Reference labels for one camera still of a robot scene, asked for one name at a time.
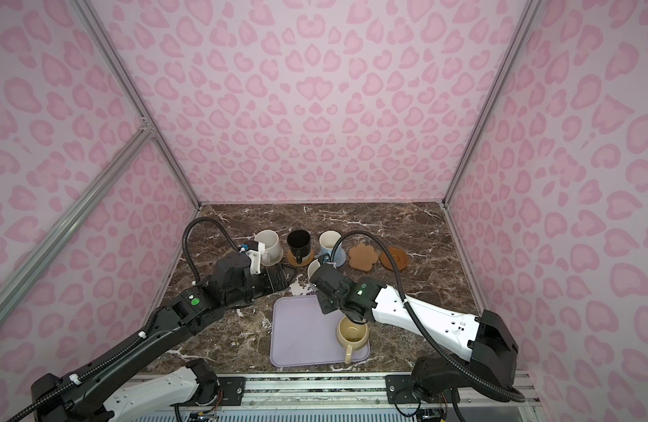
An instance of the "yellow mug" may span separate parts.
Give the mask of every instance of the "yellow mug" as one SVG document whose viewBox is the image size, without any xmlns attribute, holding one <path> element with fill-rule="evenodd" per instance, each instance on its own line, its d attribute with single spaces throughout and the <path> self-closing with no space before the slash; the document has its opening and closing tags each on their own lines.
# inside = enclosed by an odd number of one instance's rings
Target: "yellow mug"
<svg viewBox="0 0 648 422">
<path fill-rule="evenodd" d="M 369 342 L 369 326 L 355 324 L 344 316 L 336 326 L 336 338 L 345 349 L 345 363 L 350 363 L 352 352 L 361 349 Z"/>
</svg>

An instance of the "pink leopard print wall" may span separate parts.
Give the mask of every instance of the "pink leopard print wall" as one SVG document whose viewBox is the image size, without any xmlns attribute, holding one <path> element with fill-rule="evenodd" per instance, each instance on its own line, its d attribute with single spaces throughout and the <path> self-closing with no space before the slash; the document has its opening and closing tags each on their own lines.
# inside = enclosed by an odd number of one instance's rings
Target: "pink leopard print wall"
<svg viewBox="0 0 648 422">
<path fill-rule="evenodd" d="M 525 0 L 96 0 L 200 198 L 443 197 Z"/>
<path fill-rule="evenodd" d="M 549 2 L 452 210 L 550 420 L 648 421 L 648 1 Z"/>
<path fill-rule="evenodd" d="M 138 125 L 64 0 L 0 1 L 0 285 Z"/>
<path fill-rule="evenodd" d="M 0 420 L 141 326 L 194 210 L 151 144 L 0 328 Z"/>
</svg>

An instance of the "cable tie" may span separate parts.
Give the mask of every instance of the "cable tie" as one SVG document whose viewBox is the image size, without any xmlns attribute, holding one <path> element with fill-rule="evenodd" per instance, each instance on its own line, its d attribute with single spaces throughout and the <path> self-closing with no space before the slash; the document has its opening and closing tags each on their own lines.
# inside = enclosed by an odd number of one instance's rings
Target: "cable tie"
<svg viewBox="0 0 648 422">
<path fill-rule="evenodd" d="M 69 375 L 69 379 L 71 380 L 71 382 L 73 382 L 73 384 L 76 384 L 76 385 L 82 384 L 82 382 L 80 382 L 80 380 L 78 378 L 77 373 L 72 373 L 71 375 Z"/>
</svg>

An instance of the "mug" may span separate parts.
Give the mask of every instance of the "mug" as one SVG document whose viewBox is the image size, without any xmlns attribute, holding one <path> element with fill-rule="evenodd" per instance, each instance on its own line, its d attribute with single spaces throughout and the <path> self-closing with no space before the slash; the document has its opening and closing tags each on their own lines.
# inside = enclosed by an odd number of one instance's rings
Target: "mug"
<svg viewBox="0 0 648 422">
<path fill-rule="evenodd" d="M 355 324 L 350 318 L 343 317 L 336 326 L 336 338 L 345 348 L 345 363 L 352 362 L 352 352 L 369 342 L 369 326 Z"/>
<path fill-rule="evenodd" d="M 254 240 L 265 244 L 265 252 L 261 257 L 261 265 L 272 267 L 284 257 L 284 251 L 279 244 L 279 234 L 272 230 L 263 230 L 254 236 Z"/>
<path fill-rule="evenodd" d="M 310 263 L 308 266 L 308 281 L 312 278 L 312 275 L 321 267 L 321 264 L 317 259 Z"/>
<path fill-rule="evenodd" d="M 340 236 L 340 233 L 336 232 L 335 230 L 323 232 L 319 237 L 319 256 L 322 256 L 324 254 L 330 255 L 333 247 L 336 245 L 336 242 L 338 241 L 338 239 L 340 239 Z M 336 249 L 336 256 L 330 259 L 333 261 L 333 265 L 338 268 L 345 264 L 345 260 L 347 258 L 348 256 L 345 254 L 343 246 L 340 245 L 338 246 L 338 249 Z"/>
<path fill-rule="evenodd" d="M 286 242 L 298 265 L 303 263 L 303 258 L 310 256 L 310 233 L 307 230 L 294 230 L 286 236 Z"/>
</svg>

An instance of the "light blue mug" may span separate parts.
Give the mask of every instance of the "light blue mug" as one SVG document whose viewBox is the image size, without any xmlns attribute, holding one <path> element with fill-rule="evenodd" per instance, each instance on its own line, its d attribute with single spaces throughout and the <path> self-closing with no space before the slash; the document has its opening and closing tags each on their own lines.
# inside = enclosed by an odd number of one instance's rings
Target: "light blue mug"
<svg viewBox="0 0 648 422">
<path fill-rule="evenodd" d="M 327 232 L 323 232 L 319 237 L 319 256 L 324 254 L 330 255 L 333 247 L 336 245 L 336 242 L 338 241 L 338 239 L 340 239 L 340 236 L 341 234 L 336 232 L 335 230 L 328 230 Z M 336 249 L 336 256 L 333 257 L 333 265 L 336 268 L 339 268 L 340 266 L 345 264 L 345 260 L 347 258 L 348 256 L 347 254 L 345 254 L 342 245 L 338 246 L 338 249 Z"/>
</svg>

